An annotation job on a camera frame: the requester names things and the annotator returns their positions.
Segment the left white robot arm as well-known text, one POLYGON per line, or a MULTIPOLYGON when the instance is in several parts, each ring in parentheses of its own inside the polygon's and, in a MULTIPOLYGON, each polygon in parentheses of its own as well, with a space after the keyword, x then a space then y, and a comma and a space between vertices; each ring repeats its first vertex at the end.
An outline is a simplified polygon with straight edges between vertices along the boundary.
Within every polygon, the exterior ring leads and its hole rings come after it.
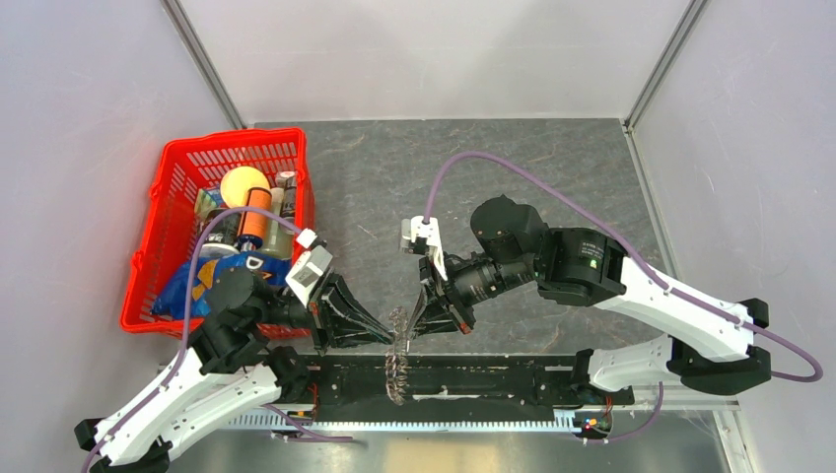
POLYGON ((291 347, 268 346, 260 329, 278 322, 322 336, 318 348, 393 340, 391 330, 353 297, 331 271, 301 301, 290 288, 255 272, 224 271, 204 297, 210 308, 172 361, 139 394, 106 418, 75 428, 88 455, 85 472, 165 472, 198 440, 248 410, 310 394, 308 365, 291 347))

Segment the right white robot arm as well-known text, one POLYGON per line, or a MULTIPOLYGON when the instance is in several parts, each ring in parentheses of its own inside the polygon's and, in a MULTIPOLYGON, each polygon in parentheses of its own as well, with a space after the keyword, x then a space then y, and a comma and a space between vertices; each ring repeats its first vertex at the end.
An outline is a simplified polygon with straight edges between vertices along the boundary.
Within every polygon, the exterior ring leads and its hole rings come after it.
POLYGON ((552 228, 530 205, 500 195, 472 213, 480 250, 444 252, 436 219, 401 224, 400 247, 419 256, 422 293, 409 337, 469 333, 477 304, 534 284, 545 300, 614 311, 655 327, 654 340, 578 352, 571 394, 593 403, 606 392, 669 379, 708 394, 735 395, 771 378, 771 356, 754 343, 769 322, 759 299, 728 303, 696 293, 682 299, 672 278, 643 268, 614 238, 588 228, 552 228))

